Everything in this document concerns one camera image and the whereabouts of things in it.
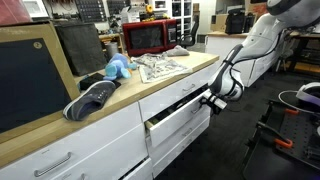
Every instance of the newspaper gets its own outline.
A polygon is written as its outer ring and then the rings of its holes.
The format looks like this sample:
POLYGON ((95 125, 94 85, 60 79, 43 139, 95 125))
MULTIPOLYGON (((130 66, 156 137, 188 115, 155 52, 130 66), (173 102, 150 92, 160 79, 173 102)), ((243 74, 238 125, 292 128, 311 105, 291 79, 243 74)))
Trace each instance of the newspaper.
POLYGON ((178 64, 165 54, 144 54, 131 59, 139 64, 139 72, 143 83, 155 82, 179 74, 192 73, 191 68, 178 64))

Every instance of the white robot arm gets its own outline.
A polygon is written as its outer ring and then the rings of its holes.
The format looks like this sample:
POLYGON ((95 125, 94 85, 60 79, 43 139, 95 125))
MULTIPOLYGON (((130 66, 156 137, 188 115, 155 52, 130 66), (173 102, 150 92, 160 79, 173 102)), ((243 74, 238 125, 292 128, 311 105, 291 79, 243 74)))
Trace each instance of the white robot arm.
POLYGON ((245 41, 230 51, 210 78, 206 104, 224 109, 224 101, 241 98, 244 86, 234 64, 271 53, 283 41, 286 29, 305 30, 320 22, 320 0, 268 0, 267 7, 270 14, 259 18, 245 41))

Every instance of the red tool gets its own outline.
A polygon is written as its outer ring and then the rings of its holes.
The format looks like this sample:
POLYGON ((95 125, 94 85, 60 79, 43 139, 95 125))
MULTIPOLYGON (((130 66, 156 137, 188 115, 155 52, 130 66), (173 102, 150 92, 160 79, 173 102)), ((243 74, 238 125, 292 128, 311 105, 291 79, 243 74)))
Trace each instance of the red tool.
POLYGON ((293 142, 290 139, 285 138, 282 134, 280 134, 278 131, 276 131, 275 129, 271 128, 270 126, 262 123, 262 122, 257 122, 256 127, 259 130, 262 130, 264 132, 267 132, 273 136, 275 136, 276 138, 274 139, 274 142, 284 148, 292 148, 293 146, 293 142))

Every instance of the microwave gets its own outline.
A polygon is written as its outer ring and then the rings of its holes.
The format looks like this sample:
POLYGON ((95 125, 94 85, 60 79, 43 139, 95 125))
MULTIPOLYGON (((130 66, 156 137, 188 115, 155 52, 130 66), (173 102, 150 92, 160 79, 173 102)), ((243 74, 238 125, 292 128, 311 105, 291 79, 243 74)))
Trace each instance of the microwave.
POLYGON ((122 25, 129 56, 161 53, 177 45, 177 22, 162 19, 122 25))

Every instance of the gray shoe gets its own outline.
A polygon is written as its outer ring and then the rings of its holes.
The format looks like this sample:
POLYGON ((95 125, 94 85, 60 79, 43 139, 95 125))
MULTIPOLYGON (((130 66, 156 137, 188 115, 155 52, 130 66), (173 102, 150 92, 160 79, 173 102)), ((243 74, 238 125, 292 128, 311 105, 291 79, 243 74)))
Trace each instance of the gray shoe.
POLYGON ((64 108, 63 116, 68 120, 81 121, 100 110, 115 90, 116 86, 111 81, 96 82, 64 108))

